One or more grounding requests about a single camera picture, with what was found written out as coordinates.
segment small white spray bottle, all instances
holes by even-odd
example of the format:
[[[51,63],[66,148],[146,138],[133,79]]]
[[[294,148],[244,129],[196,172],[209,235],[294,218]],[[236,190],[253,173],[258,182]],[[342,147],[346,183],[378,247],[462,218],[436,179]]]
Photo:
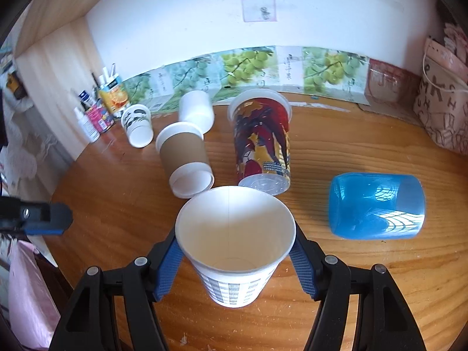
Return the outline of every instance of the small white spray bottle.
[[[74,108],[76,118],[78,120],[78,124],[80,125],[81,129],[83,129],[83,132],[86,133],[88,138],[92,143],[96,141],[99,138],[99,133],[96,131],[96,128],[94,125],[90,122],[87,116],[83,112],[80,111],[80,109],[76,106]]]

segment wooden tabletop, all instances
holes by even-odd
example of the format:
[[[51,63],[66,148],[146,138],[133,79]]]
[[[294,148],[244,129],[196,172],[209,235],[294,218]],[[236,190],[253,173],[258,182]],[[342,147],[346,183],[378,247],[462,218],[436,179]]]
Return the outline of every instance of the wooden tabletop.
[[[289,95],[291,101],[311,101]],[[447,350],[468,320],[468,163],[438,148],[422,128],[362,112],[294,107],[291,121],[292,183],[280,195],[308,239],[348,265],[386,265],[416,318],[428,351]],[[232,131],[226,107],[215,107],[205,144],[215,186],[236,184]],[[177,120],[155,117],[155,136]],[[415,175],[426,195],[426,220],[411,240],[355,241],[328,227],[328,186],[347,172]],[[154,143],[132,148],[120,124],[89,145],[57,188],[54,201],[73,210],[63,236],[46,239],[60,269],[75,286],[88,266],[103,270],[146,255],[174,225],[186,202],[172,195]],[[117,300],[120,338],[130,344],[123,300]],[[184,259],[171,292],[155,305],[171,350],[303,350],[318,304],[299,284],[289,258],[276,269],[254,303],[228,309],[214,303]],[[351,350],[357,297],[352,296],[343,340]]]

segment blue cup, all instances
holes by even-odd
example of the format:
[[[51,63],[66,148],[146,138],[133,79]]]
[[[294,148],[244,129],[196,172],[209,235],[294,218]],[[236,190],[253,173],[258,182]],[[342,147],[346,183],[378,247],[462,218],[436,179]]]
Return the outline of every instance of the blue cup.
[[[424,222],[423,187],[412,175],[346,173],[333,178],[331,231],[353,240],[409,239]]]

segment brown cup sleeve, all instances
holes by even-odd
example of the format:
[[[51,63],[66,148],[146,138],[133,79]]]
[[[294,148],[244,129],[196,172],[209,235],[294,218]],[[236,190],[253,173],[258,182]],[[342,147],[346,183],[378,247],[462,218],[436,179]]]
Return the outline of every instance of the brown cup sleeve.
[[[203,140],[195,133],[177,133],[169,137],[161,146],[162,167],[170,177],[182,165],[203,162],[210,165]]]

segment green printed cardboard strip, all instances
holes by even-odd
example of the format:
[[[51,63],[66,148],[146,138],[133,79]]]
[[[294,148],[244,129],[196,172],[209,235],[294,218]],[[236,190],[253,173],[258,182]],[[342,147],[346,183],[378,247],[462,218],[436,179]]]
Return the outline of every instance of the green printed cardboard strip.
[[[343,51],[265,46],[228,50],[150,70],[124,83],[132,104],[174,112],[189,91],[206,91],[214,103],[251,88],[299,92],[368,105],[369,58]]]

